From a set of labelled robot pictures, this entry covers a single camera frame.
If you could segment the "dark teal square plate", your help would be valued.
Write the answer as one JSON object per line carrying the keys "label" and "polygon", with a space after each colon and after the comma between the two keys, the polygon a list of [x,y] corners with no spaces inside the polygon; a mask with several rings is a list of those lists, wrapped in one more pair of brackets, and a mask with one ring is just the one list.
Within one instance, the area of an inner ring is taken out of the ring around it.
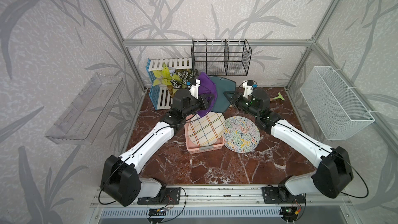
{"label": "dark teal square plate", "polygon": [[210,76],[211,81],[216,85],[217,99],[211,109],[214,113],[224,113],[230,107],[230,102],[224,95],[224,92],[235,91],[236,82],[227,78]]}

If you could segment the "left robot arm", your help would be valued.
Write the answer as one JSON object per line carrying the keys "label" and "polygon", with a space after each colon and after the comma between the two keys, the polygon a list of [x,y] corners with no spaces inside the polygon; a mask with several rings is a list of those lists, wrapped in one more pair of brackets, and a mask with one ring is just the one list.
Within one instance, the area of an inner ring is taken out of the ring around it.
{"label": "left robot arm", "polygon": [[105,161],[100,191],[124,207],[137,198],[149,198],[161,203],[166,197],[166,186],[153,178],[140,178],[142,168],[163,144],[184,127],[188,116],[194,117],[199,111],[211,110],[216,99],[212,93],[194,97],[188,89],[178,90],[171,109],[143,139],[119,157],[111,155]]}

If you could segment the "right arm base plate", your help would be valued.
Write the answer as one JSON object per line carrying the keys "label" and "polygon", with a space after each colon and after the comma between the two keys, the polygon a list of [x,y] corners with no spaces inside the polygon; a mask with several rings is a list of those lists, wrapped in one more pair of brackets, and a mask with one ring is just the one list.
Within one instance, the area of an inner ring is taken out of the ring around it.
{"label": "right arm base plate", "polygon": [[262,197],[265,204],[292,204],[305,203],[306,198],[303,194],[294,196],[285,187],[267,185],[261,188]]}

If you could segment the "colourful mosaic round plate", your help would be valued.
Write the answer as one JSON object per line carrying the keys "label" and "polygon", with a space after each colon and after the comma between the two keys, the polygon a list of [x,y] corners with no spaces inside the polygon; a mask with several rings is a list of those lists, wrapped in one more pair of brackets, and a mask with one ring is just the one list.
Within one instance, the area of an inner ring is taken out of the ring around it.
{"label": "colourful mosaic round plate", "polygon": [[260,142],[260,131],[250,119],[242,116],[228,118],[224,122],[225,147],[237,153],[255,150]]}

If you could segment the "striped white round plate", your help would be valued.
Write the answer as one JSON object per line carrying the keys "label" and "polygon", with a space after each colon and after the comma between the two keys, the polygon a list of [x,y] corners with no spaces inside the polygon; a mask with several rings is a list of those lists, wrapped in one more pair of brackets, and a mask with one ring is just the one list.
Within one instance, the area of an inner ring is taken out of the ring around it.
{"label": "striped white round plate", "polygon": [[199,147],[213,145],[222,138],[224,122],[222,113],[209,112],[201,118],[196,115],[187,125],[187,137]]}

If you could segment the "clear plastic wall shelf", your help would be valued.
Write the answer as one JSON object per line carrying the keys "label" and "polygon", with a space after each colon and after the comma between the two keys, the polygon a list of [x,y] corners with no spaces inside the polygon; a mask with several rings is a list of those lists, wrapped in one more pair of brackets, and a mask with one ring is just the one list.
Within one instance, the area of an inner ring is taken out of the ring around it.
{"label": "clear plastic wall shelf", "polygon": [[124,87],[123,78],[95,73],[45,137],[56,144],[91,145]]}

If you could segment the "purple cloth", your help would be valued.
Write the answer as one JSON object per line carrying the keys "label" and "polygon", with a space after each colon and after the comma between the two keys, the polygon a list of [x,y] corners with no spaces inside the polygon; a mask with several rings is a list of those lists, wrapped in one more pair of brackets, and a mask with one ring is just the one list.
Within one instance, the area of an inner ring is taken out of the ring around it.
{"label": "purple cloth", "polygon": [[201,74],[198,76],[198,80],[200,81],[200,86],[198,89],[199,96],[205,95],[205,99],[209,103],[207,109],[198,111],[199,117],[202,118],[207,115],[213,108],[215,101],[217,100],[218,93],[216,84],[210,79],[210,77],[206,73],[201,72]]}

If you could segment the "pink plastic basket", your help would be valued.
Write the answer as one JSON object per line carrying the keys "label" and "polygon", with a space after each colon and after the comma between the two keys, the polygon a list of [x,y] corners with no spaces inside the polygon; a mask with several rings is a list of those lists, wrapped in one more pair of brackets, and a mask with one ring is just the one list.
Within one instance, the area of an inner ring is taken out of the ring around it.
{"label": "pink plastic basket", "polygon": [[187,147],[188,152],[190,154],[194,154],[194,153],[200,153],[200,152],[206,152],[206,151],[213,151],[213,150],[221,149],[224,146],[224,144],[225,144],[225,141],[224,141],[223,137],[219,141],[217,141],[215,144],[210,145],[210,146],[204,146],[204,147],[196,146],[189,140],[189,138],[187,137],[187,134],[186,134],[187,125],[190,122],[190,120],[192,120],[193,117],[194,117],[194,115],[189,115],[186,118],[187,123],[184,126],[184,134],[185,134],[185,138],[186,138],[186,147]]}

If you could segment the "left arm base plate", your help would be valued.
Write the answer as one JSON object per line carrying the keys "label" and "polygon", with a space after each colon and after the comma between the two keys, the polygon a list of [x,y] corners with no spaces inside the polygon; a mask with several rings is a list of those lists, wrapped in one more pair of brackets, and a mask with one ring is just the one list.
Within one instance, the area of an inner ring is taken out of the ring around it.
{"label": "left arm base plate", "polygon": [[154,198],[138,198],[138,205],[178,205],[181,197],[181,188],[162,188]]}

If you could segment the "potted plant yellow pot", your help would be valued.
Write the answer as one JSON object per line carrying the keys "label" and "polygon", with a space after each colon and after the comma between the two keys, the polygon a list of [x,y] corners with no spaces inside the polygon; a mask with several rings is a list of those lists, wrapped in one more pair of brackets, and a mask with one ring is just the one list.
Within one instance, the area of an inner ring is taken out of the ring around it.
{"label": "potted plant yellow pot", "polygon": [[186,89],[189,80],[198,76],[198,71],[196,69],[171,69],[166,65],[163,65],[160,71],[153,71],[155,80],[153,82],[154,86],[164,85],[171,97],[174,97],[179,89]]}

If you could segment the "blue white slatted crate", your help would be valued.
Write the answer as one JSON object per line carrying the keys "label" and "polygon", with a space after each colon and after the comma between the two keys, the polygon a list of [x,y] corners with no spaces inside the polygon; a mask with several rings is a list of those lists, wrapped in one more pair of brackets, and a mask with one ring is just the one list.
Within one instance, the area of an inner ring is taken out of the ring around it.
{"label": "blue white slatted crate", "polygon": [[171,107],[173,97],[169,94],[167,87],[164,85],[154,86],[155,76],[153,71],[160,71],[166,65],[171,69],[192,69],[192,59],[190,58],[174,58],[174,59],[155,59],[147,62],[146,70],[148,72],[152,86],[149,96],[156,110],[166,110]]}

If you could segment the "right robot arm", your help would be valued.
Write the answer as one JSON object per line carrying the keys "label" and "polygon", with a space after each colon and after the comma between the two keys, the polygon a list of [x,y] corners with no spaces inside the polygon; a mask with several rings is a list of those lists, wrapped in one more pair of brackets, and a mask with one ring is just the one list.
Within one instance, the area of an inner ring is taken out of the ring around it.
{"label": "right robot arm", "polygon": [[340,146],[332,148],[311,138],[272,111],[266,91],[254,90],[251,99],[238,91],[226,91],[224,95],[233,107],[254,116],[259,129],[291,146],[316,168],[312,173],[282,181],[280,187],[284,194],[321,193],[334,199],[353,180],[348,152]]}

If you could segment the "aluminium front rail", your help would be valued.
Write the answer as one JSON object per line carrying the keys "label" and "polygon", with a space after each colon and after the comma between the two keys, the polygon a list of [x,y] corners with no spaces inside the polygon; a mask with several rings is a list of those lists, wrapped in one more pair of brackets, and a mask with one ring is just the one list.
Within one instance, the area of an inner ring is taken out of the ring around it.
{"label": "aluminium front rail", "polygon": [[[187,193],[187,207],[224,207],[224,206],[291,206],[292,201],[288,203],[264,203],[263,185],[170,185],[171,188],[183,188]],[[123,207],[118,202],[102,205],[98,202],[99,189],[95,192],[90,207]],[[114,201],[109,195],[101,193],[101,202],[109,203]],[[348,196],[340,195],[336,199],[330,199],[322,194],[307,194],[306,206],[352,206],[351,199]]]}

